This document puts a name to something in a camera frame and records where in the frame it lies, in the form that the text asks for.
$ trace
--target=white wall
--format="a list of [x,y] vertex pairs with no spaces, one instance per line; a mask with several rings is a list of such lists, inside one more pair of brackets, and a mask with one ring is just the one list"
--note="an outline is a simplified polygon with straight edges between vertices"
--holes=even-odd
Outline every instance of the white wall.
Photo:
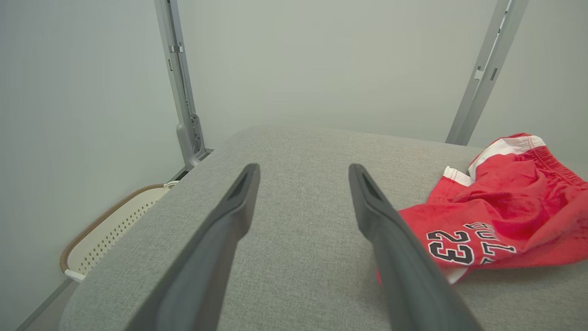
[[260,124],[445,141],[496,0],[178,0],[206,146]]
[[65,246],[183,162],[153,1],[0,2],[0,330],[64,280]]
[[527,132],[588,163],[587,17],[586,0],[529,1],[470,146]]

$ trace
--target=white basket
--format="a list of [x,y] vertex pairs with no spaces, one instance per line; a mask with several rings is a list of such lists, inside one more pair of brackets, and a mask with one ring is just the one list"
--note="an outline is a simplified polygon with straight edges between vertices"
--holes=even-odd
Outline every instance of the white basket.
[[61,270],[69,278],[81,282],[106,252],[177,182],[144,187],[107,210],[66,247],[61,254]]

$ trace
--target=red fabric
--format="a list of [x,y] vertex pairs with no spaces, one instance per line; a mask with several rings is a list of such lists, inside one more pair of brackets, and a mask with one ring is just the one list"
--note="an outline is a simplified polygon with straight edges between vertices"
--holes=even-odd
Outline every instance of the red fabric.
[[588,258],[588,183],[531,136],[515,137],[529,137],[530,149],[490,156],[470,186],[442,177],[426,204],[400,211],[439,266],[532,267]]

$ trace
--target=gray cushion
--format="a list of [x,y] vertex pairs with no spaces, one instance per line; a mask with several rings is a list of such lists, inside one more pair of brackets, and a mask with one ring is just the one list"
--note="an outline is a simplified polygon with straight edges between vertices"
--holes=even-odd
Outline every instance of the gray cushion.
[[[247,163],[260,164],[261,184],[219,330],[389,329],[372,248],[353,213],[349,164],[363,164],[388,200],[406,208],[426,201],[446,166],[465,172],[479,151],[327,129],[245,130],[112,248],[72,296],[61,330],[124,329]],[[456,287],[487,330],[586,329],[587,266],[479,270]]]

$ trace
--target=baseboard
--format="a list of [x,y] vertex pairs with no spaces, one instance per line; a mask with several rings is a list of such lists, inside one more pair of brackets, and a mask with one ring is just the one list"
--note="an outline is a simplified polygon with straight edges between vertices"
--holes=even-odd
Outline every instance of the baseboard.
[[45,311],[45,309],[55,300],[55,298],[57,298],[61,294],[61,292],[63,292],[69,286],[69,284],[71,284],[71,282],[72,280],[68,278],[63,283],[61,283],[61,285],[59,285],[59,287],[55,291],[53,291],[53,293],[51,293],[51,295],[47,299],[45,299],[43,303],[41,303],[41,305],[33,312],[33,314],[31,314],[29,318],[22,322],[22,324],[18,327],[18,329],[16,329],[16,331],[26,330],[26,328],[29,327],[31,323],[37,317],[39,317],[39,315],[43,311]]

